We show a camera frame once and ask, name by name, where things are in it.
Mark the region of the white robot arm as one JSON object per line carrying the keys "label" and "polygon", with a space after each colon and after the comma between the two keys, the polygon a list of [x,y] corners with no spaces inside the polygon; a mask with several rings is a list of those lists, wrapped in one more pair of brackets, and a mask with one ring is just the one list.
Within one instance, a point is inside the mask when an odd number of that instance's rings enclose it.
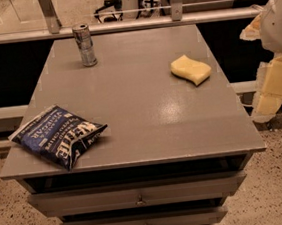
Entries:
{"label": "white robot arm", "polygon": [[282,0],[269,0],[239,35],[241,40],[260,40],[265,50],[274,53],[269,63],[260,62],[251,118],[266,123],[282,105]]}

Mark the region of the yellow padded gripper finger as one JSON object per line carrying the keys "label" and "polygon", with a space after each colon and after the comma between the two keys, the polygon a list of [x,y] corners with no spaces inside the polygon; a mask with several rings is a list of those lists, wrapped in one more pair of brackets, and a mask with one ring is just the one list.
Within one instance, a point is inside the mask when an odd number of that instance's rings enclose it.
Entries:
{"label": "yellow padded gripper finger", "polygon": [[249,25],[247,25],[246,28],[242,30],[240,33],[240,39],[246,40],[246,41],[252,41],[252,40],[260,40],[261,34],[260,34],[260,21],[261,16],[257,15]]}
{"label": "yellow padded gripper finger", "polygon": [[276,116],[282,105],[282,54],[275,55],[269,63],[260,63],[255,83],[251,118],[254,122],[266,123]]}

